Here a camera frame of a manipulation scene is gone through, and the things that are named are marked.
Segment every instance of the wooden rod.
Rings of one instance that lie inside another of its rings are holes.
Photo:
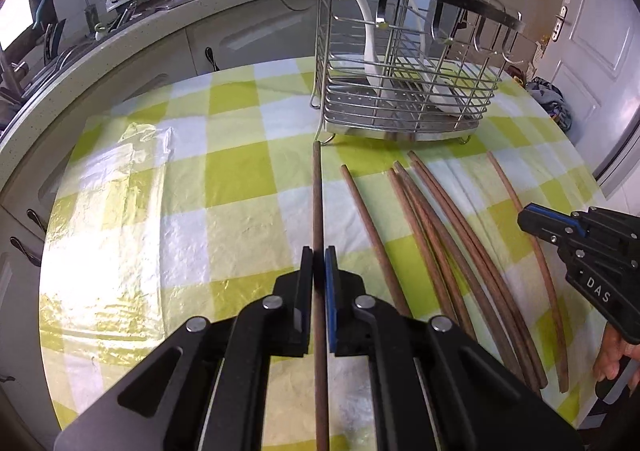
[[[400,184],[399,177],[394,173],[393,169],[388,170],[386,175],[391,182],[391,187],[393,187],[394,192],[398,197],[404,218],[407,223],[409,223],[409,227],[411,227],[411,231],[414,234],[415,243],[418,246],[420,257],[422,258],[425,267],[427,267],[431,283],[433,283],[433,290],[435,291],[436,298],[440,304],[440,310],[454,323],[458,324],[458,317],[456,316],[456,312],[453,308],[449,292],[447,291],[447,287],[442,278],[442,274],[440,273],[440,269],[438,268],[438,264],[436,263],[433,254],[431,254],[431,249],[424,237],[424,232],[422,231],[418,218],[415,216],[411,203],[409,203],[406,194],[404,194],[404,189]]]
[[[367,206],[358,191],[358,187],[356,186],[356,182],[354,182],[351,173],[349,173],[349,169],[347,166],[343,165],[340,167],[342,171],[342,176],[344,177],[349,190],[351,192],[351,196],[353,197],[353,201],[356,204],[356,208],[360,214],[360,218],[362,219],[362,223],[369,235],[369,240],[373,246],[373,252],[376,254],[376,258],[380,267],[382,268],[382,274],[385,277],[386,286],[389,289],[391,294],[391,299],[396,306],[396,310],[400,312],[401,315],[405,317],[412,317],[411,309],[409,308],[409,304],[404,297],[404,292],[402,292],[402,287],[400,287],[400,282],[398,281],[398,276],[396,275],[396,271],[394,271],[393,266],[391,265],[391,260],[389,260],[388,255],[386,254],[385,245],[382,243],[382,239],[380,239],[380,235],[376,230],[376,226],[371,219],[371,215],[369,211],[367,211]]]
[[[442,271],[442,277],[444,278],[445,285],[447,286],[447,290],[449,291],[449,297],[451,298],[451,302],[453,303],[453,310],[455,310],[456,312],[456,316],[458,317],[460,326],[462,326],[462,329],[469,337],[471,337],[474,341],[478,341],[476,330],[474,329],[474,324],[471,322],[471,317],[469,316],[469,310],[466,309],[465,300],[460,293],[458,282],[456,281],[456,277],[453,275],[453,271],[451,270],[451,265],[449,263],[449,259],[447,258],[447,254],[445,253],[444,247],[442,246],[442,241],[440,240],[440,237],[438,236],[436,229],[433,223],[431,223],[426,212],[424,212],[424,210],[420,207],[420,204],[414,200],[413,195],[407,189],[404,189],[404,191],[408,195],[414,211],[417,213],[418,220],[424,230],[427,240],[431,245],[431,248],[433,249],[433,253],[436,256],[436,260],[438,261],[438,265],[440,266],[440,269]]]
[[[493,164],[496,173],[502,180],[504,187],[507,189],[511,202],[516,208],[516,212],[522,211],[522,203],[515,189],[511,185],[511,182],[507,178],[507,175],[500,167],[500,164],[495,160],[494,154],[487,153],[487,157]],[[529,241],[533,248],[533,253],[536,255],[536,261],[540,268],[540,274],[542,274],[542,281],[545,284],[546,295],[549,298],[549,304],[551,306],[551,317],[554,321],[554,327],[556,329],[556,339],[558,340],[558,350],[560,359],[556,362],[556,373],[558,374],[558,386],[560,393],[566,393],[569,391],[569,359],[566,353],[566,339],[564,338],[564,324],[562,323],[562,314],[560,313],[560,307],[558,304],[558,295],[556,294],[556,288],[554,286],[554,280],[551,278],[549,267],[546,264],[545,255],[542,253],[542,248],[538,243],[537,238],[529,235]]]
[[[462,227],[462,223],[455,216],[451,207],[447,204],[444,196],[440,195],[437,192],[436,188],[433,185],[433,181],[427,176],[424,171],[422,171],[418,164],[414,165],[414,169],[418,178],[420,178],[420,180],[428,187],[431,194],[436,199],[436,202],[438,202],[438,204],[442,208],[452,227],[459,235],[460,240],[469,253],[469,256],[471,257],[474,265],[476,266],[476,269],[478,269],[478,272],[480,273],[482,280],[484,281],[484,285],[489,291],[491,298],[494,300],[495,307],[498,310],[498,314],[500,315],[502,322],[504,323],[507,334],[511,339],[511,344],[513,345],[513,349],[518,358],[518,362],[522,367],[525,382],[533,391],[538,391],[540,389],[540,381],[534,370],[532,358],[525,343],[524,335],[518,328],[518,324],[514,319],[513,311],[509,308],[505,297],[498,287],[498,281],[502,279],[502,276],[498,278],[494,274],[492,274],[491,271],[489,271],[489,267],[487,266],[486,261],[481,256],[481,251],[479,251],[475,244],[473,244],[468,233]]]
[[[513,349],[509,343],[509,339],[504,333],[502,329],[502,325],[500,324],[500,320],[496,315],[494,308],[491,303],[487,299],[484,294],[484,290],[478,281],[478,278],[471,270],[468,262],[466,262],[465,257],[457,246],[456,242],[453,240],[450,232],[447,230],[447,227],[442,223],[441,219],[438,217],[436,212],[431,207],[429,201],[424,197],[418,186],[409,176],[409,173],[405,171],[402,165],[399,162],[394,164],[395,170],[398,172],[398,175],[402,179],[404,183],[404,188],[407,189],[410,195],[413,197],[414,201],[420,204],[420,207],[424,210],[424,212],[429,217],[431,223],[434,225],[442,243],[445,245],[446,249],[449,251],[449,254],[453,257],[453,260],[458,265],[460,271],[466,279],[467,284],[469,285],[469,289],[471,290],[476,302],[478,303],[478,307],[482,312],[482,317],[484,317],[484,321],[489,328],[489,332],[491,332],[492,337],[494,338],[495,345],[498,348],[498,353],[502,358],[502,362],[508,370],[511,371],[514,375],[516,375],[520,380],[523,380],[522,370],[520,369],[520,365],[516,359],[516,356],[513,353]]]
[[[320,143],[313,143],[312,230],[314,250],[314,378],[316,398],[316,449],[329,451],[329,387],[326,351],[326,310],[324,306],[324,221],[322,211],[322,163]]]
[[[449,211],[457,219],[457,223],[453,224],[458,225],[458,227],[462,227],[464,233],[470,240],[471,244],[475,247],[477,253],[482,259],[484,263],[484,268],[490,274],[490,277],[494,280],[498,291],[502,295],[508,309],[511,312],[511,316],[515,322],[516,328],[519,333],[522,335],[522,341],[526,347],[527,354],[529,355],[529,360],[531,366],[533,367],[533,371],[536,374],[538,387],[543,389],[548,384],[548,379],[546,377],[546,371],[544,366],[542,365],[542,360],[540,359],[540,354],[538,354],[538,349],[536,348],[535,343],[533,342],[533,338],[531,337],[531,333],[529,331],[529,327],[522,316],[522,312],[518,307],[518,304],[515,302],[513,295],[511,294],[511,290],[507,286],[507,283],[502,277],[502,274],[495,266],[494,260],[491,259],[489,254],[487,253],[484,245],[479,240],[475,231],[471,228],[469,223],[466,221],[466,218],[462,215],[458,206],[455,205],[449,194],[443,189],[437,179],[431,174],[428,167],[420,160],[420,158],[412,151],[409,153],[409,157],[411,158],[416,168],[416,173],[418,177],[423,181],[423,183],[430,189],[430,192],[434,195],[434,197],[438,198],[438,196],[446,203]]]

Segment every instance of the human hand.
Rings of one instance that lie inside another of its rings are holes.
[[[596,381],[602,381],[604,378],[610,381],[615,379],[620,371],[620,358],[623,355],[640,361],[640,345],[629,344],[622,338],[620,332],[607,323],[602,335],[600,352],[593,363],[593,376]],[[638,383],[640,383],[640,368],[629,380],[629,389],[634,391]]]

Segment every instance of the clamp jaw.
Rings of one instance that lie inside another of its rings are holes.
[[[640,218],[595,207],[567,215],[529,204],[518,225],[556,245],[566,280],[626,341],[640,343]]]

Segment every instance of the round table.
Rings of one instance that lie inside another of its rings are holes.
[[[236,315],[297,268],[311,244],[309,107],[314,60],[240,66],[178,82],[96,116],[65,171],[40,280],[42,355],[61,425],[68,425],[186,319]],[[384,172],[412,148],[443,184],[505,276],[547,369],[545,400],[573,423],[593,404],[590,365],[604,322],[564,281],[551,246],[567,335],[570,391],[554,369],[555,334],[529,241],[491,166],[491,150],[523,203],[563,212],[603,196],[579,155],[511,79],[468,144],[399,145],[338,136],[322,148],[324,239],[341,269],[390,302],[382,272],[340,175],[350,168],[414,317],[439,312],[431,281]],[[479,342],[497,351],[466,292]],[[266,447],[311,449],[313,357],[275,359]],[[340,449],[374,447],[364,357],[330,356],[330,428]]]

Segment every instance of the window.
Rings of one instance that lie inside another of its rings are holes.
[[[0,45],[6,48],[33,25],[29,0],[4,0],[0,8]]]

